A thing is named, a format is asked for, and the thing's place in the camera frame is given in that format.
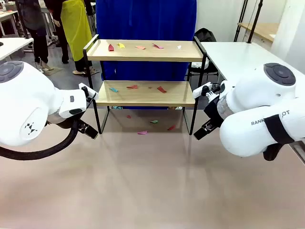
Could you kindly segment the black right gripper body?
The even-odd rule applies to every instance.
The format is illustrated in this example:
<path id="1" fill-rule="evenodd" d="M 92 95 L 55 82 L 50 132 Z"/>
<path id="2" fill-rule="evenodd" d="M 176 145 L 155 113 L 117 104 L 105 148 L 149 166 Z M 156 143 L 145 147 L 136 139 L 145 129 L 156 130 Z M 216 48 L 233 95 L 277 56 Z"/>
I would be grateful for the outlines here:
<path id="1" fill-rule="evenodd" d="M 219 102 L 219 96 L 212 99 L 205 107 L 204 112 L 210 118 L 205 125 L 212 127 L 220 127 L 223 123 L 223 118 L 218 113 L 217 104 Z"/>

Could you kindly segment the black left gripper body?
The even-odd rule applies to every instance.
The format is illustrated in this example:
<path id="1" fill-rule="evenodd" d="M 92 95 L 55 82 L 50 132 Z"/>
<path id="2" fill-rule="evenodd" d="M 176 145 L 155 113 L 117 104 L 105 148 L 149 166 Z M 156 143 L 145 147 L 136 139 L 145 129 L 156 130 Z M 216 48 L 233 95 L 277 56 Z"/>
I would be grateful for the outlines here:
<path id="1" fill-rule="evenodd" d="M 87 133 L 88 128 L 89 125 L 86 122 L 82 121 L 81 119 L 78 120 L 78 131 L 80 133 Z"/>

